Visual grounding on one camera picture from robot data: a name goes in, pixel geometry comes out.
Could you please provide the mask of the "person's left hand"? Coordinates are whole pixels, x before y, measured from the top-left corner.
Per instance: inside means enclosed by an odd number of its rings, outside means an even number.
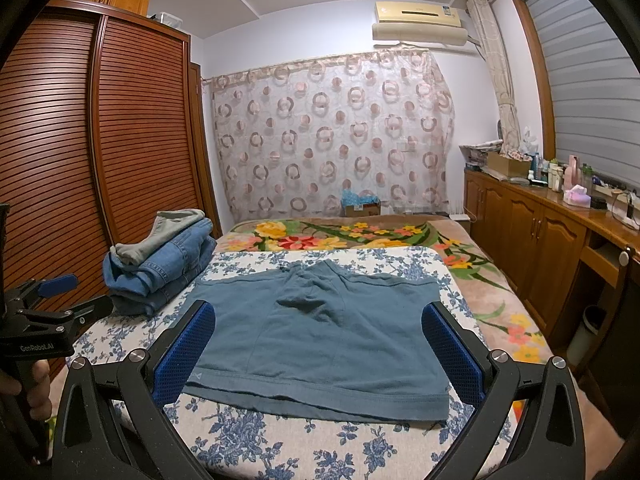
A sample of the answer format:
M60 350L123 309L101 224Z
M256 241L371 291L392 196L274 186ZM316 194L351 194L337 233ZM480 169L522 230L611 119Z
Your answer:
M50 366L47 360L35 362L32 366L32 380L35 385L27 389L26 399L29 405L29 415L33 420L44 422L52 415L52 403L50 400ZM22 384L6 374L0 372L0 390L7 396L18 396L22 391Z

